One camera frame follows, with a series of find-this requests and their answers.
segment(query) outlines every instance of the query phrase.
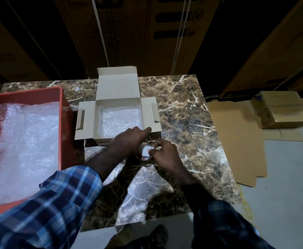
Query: concrete floor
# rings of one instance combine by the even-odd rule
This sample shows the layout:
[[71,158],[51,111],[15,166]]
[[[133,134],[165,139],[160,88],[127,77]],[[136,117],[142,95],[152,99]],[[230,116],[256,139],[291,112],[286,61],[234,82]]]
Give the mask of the concrete floor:
[[[235,205],[275,248],[303,249],[303,142],[265,140],[268,177],[256,188],[239,186],[244,201]],[[192,214],[132,224],[134,238],[145,236],[159,223],[169,230],[167,248],[190,248]],[[72,247],[103,249],[114,227],[79,233]]]

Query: person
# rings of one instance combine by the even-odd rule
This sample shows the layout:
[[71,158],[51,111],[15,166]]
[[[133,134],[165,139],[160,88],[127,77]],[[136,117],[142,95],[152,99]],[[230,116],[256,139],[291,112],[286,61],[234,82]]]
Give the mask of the person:
[[[127,129],[83,165],[56,171],[40,191],[0,214],[0,248],[70,248],[102,182],[122,160],[136,155],[151,128]],[[192,248],[273,248],[229,203],[216,200],[183,165],[177,147],[162,138],[149,154],[174,177],[194,214]],[[164,227],[124,248],[164,248]]]

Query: marble countertop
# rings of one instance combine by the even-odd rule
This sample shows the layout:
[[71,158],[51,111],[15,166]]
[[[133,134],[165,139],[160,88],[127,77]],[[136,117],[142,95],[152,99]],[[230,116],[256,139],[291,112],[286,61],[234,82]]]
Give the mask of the marble countertop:
[[[97,82],[91,79],[6,83],[2,92],[61,86],[72,109],[77,110],[79,102],[95,100]],[[161,135],[177,145],[185,167],[217,199],[240,202],[196,76],[139,77],[139,85],[141,97],[156,96]],[[102,147],[98,146],[77,150],[76,162],[82,163],[100,150]],[[103,186],[95,206],[85,218],[82,231],[190,212],[178,185],[156,164],[123,161]]]

